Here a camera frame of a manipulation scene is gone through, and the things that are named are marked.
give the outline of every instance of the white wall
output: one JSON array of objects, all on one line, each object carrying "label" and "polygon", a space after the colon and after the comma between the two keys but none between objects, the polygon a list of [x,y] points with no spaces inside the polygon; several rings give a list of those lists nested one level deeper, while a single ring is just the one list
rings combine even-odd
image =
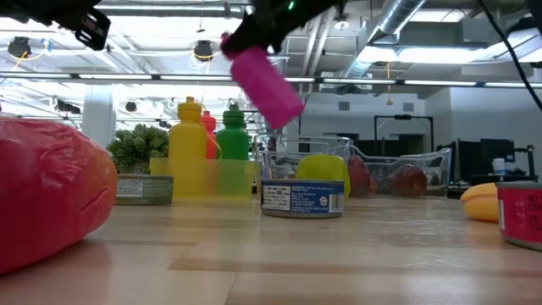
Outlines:
[{"label": "white wall", "polygon": [[[542,112],[526,90],[443,89],[426,100],[425,109],[434,116],[435,145],[457,138],[509,139],[516,147],[532,144],[535,170],[542,175]],[[527,154],[516,153],[516,163],[510,165],[528,171]]]},{"label": "white wall", "polygon": [[425,114],[434,119],[434,146],[454,141],[451,129],[451,89],[436,92],[425,101]]},{"label": "white wall", "polygon": [[[301,133],[307,136],[322,136],[324,133],[353,133],[359,134],[361,140],[374,138],[374,115],[396,115],[403,113],[403,103],[414,103],[414,112],[410,115],[424,115],[424,100],[419,100],[416,94],[394,94],[391,96],[393,105],[386,105],[388,96],[349,94],[342,97],[333,93],[312,93],[307,107],[303,112]],[[350,102],[350,111],[339,111],[338,102]],[[398,121],[379,119],[379,138],[393,138],[394,135],[427,135],[429,122],[417,120]],[[286,127],[287,134],[297,134],[297,127],[290,124]]]}]

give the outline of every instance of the table surface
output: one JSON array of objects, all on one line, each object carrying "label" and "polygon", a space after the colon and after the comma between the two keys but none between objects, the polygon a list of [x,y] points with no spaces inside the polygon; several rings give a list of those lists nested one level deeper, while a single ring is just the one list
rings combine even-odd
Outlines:
[{"label": "table surface", "polygon": [[84,241],[0,277],[0,303],[541,304],[542,253],[454,200],[350,200],[340,219],[254,204],[116,207]]}]

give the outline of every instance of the blue label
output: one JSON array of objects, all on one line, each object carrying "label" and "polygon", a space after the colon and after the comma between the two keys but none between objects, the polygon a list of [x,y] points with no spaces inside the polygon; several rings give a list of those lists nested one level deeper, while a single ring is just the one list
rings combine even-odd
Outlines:
[{"label": "blue label", "polygon": [[264,181],[262,208],[305,214],[345,210],[344,183]]}]

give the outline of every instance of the yellow bottle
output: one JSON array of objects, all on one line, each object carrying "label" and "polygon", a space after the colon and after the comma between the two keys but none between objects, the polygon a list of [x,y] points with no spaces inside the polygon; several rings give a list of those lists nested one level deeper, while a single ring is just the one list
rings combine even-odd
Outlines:
[{"label": "yellow bottle", "polygon": [[174,200],[201,197],[206,191],[207,132],[200,122],[202,105],[187,97],[178,107],[180,124],[169,130],[169,173]]}]

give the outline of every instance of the clear plastic bin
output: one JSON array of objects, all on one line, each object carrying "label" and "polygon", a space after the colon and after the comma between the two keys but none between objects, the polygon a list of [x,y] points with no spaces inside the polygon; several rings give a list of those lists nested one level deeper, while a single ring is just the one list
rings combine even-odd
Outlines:
[{"label": "clear plastic bin", "polygon": [[427,154],[387,158],[364,155],[345,137],[262,134],[257,136],[259,142],[263,143],[263,147],[256,154],[258,193],[262,179],[291,179],[296,175],[299,161],[313,154],[339,156],[346,162],[353,156],[359,156],[375,184],[376,194],[391,194],[394,175],[404,166],[420,169],[426,176],[427,187],[422,195],[444,196],[450,182],[450,148]]},{"label": "clear plastic bin", "polygon": [[352,156],[360,156],[367,166],[371,178],[376,184],[377,194],[391,194],[393,177],[404,166],[414,166],[423,171],[427,178],[427,190],[424,195],[445,196],[450,183],[451,149],[443,148],[439,152],[419,155],[406,155],[399,158],[371,157],[352,148]]},{"label": "clear plastic bin", "polygon": [[168,162],[174,177],[173,205],[183,201],[252,201],[253,161],[201,160]]},{"label": "clear plastic bin", "polygon": [[302,158],[315,154],[338,156],[347,160],[351,155],[350,139],[336,136],[282,136],[261,134],[255,147],[258,194],[261,194],[262,179],[293,179]]}]

